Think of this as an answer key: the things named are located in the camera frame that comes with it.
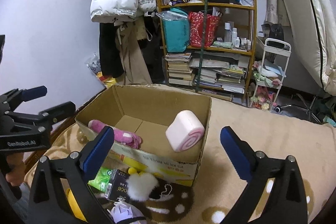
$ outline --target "human hand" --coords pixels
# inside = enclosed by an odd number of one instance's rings
[[[7,162],[11,172],[6,174],[6,180],[12,186],[20,186],[25,178],[26,165],[23,162],[23,153],[16,153],[7,156]]]

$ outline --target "black pants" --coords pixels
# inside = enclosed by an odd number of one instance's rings
[[[116,47],[117,28],[113,23],[99,24],[99,57],[104,76],[118,78],[124,73],[119,51]]]

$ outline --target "barcode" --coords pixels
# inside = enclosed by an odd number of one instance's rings
[[[109,198],[109,195],[110,195],[110,193],[111,193],[111,189],[112,189],[112,183],[109,183],[109,184],[107,185],[107,189],[106,189],[106,191],[105,191],[104,198]]]

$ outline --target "red bag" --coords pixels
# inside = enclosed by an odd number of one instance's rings
[[[210,47],[215,38],[215,32],[217,30],[220,17],[213,15],[207,15],[207,26],[205,32],[204,47]],[[202,46],[202,34],[203,34],[203,22],[204,14],[202,12],[190,12],[190,45],[200,48]]]

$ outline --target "white rolling cart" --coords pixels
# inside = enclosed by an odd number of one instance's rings
[[[276,47],[271,47],[271,46],[268,46],[267,43],[268,42],[279,42],[283,45],[286,45],[289,47],[289,50],[283,50],[283,49],[280,49],[280,48],[276,48]],[[284,78],[286,77],[286,71],[287,71],[287,67],[288,67],[288,62],[289,62],[289,58],[291,56],[291,53],[292,53],[292,46],[287,43],[287,42],[284,42],[284,41],[281,41],[281,40],[278,40],[278,39],[273,39],[273,38],[267,38],[265,40],[265,42],[263,43],[258,37],[257,37],[257,43],[259,44],[259,46],[263,49],[264,53],[263,53],[263,57],[262,57],[262,62],[261,62],[261,69],[260,69],[260,73],[259,73],[259,77],[258,79],[255,79],[256,81],[256,88],[255,88],[255,91],[254,91],[254,94],[253,96],[255,97],[256,93],[257,93],[257,90],[258,90],[258,87],[259,86],[265,86],[265,87],[268,87],[269,86],[263,82],[263,81],[260,81],[260,76],[261,76],[261,72],[262,72],[262,69],[264,67],[264,62],[265,62],[265,56],[266,56],[266,52],[270,52],[270,53],[274,53],[274,54],[277,54],[277,55],[282,55],[282,56],[285,56],[287,57],[287,62],[286,62],[286,66],[285,66],[285,69],[284,69],[284,74],[281,76],[281,83],[279,86],[275,86],[273,88],[277,89],[277,94],[273,100],[273,103],[275,103],[277,101],[277,98],[279,96],[279,93],[280,93],[280,90],[281,90],[281,87],[282,87],[282,83],[284,81]]]

